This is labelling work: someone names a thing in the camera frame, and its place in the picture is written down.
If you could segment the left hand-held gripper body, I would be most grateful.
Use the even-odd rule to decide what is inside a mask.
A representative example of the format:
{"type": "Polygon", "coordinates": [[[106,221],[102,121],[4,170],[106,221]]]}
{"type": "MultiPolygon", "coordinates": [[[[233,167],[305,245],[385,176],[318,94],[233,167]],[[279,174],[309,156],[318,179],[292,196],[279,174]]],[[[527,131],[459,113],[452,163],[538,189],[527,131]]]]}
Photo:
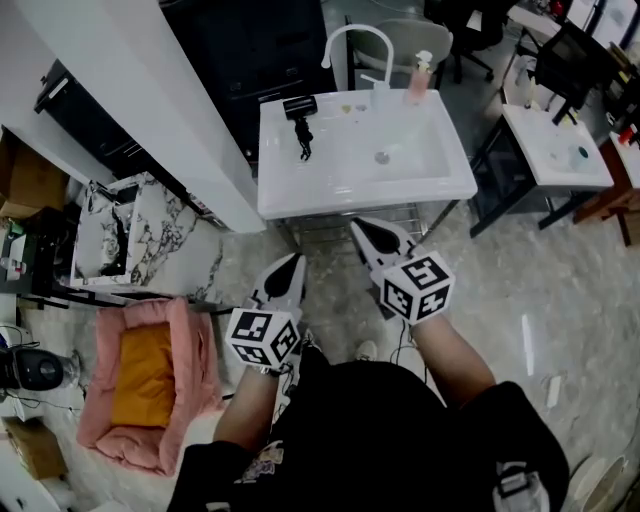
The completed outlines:
{"type": "Polygon", "coordinates": [[[233,310],[225,342],[244,364],[279,370],[302,338],[302,300],[254,300],[253,289],[233,310]]]}

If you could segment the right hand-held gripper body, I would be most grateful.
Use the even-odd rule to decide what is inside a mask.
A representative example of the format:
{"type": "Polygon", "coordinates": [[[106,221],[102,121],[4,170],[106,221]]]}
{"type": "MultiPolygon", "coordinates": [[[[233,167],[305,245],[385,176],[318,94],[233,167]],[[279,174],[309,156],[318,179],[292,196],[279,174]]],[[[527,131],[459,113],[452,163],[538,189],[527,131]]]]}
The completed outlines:
{"type": "Polygon", "coordinates": [[[455,282],[452,270],[437,251],[418,254],[382,271],[379,302],[414,326],[449,306],[455,282]]]}

